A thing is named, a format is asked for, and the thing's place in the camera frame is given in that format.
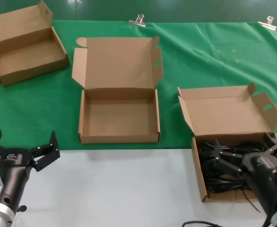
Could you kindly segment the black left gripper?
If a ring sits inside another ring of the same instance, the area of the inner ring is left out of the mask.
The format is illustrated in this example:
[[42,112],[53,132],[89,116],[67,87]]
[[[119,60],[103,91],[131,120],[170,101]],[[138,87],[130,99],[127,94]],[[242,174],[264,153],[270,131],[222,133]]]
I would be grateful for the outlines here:
[[16,210],[19,207],[32,167],[40,172],[60,158],[59,144],[55,131],[52,131],[48,144],[30,150],[7,148],[3,153],[2,150],[3,148],[0,146],[0,155],[5,168],[0,203],[11,210]]

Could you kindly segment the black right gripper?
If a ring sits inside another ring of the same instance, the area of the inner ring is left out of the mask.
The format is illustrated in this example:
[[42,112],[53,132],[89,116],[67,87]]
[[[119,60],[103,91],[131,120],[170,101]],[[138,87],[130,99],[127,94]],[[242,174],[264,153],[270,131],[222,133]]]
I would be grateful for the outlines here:
[[263,136],[268,149],[243,156],[240,144],[212,142],[213,167],[222,174],[239,178],[242,173],[266,213],[277,211],[277,138]]

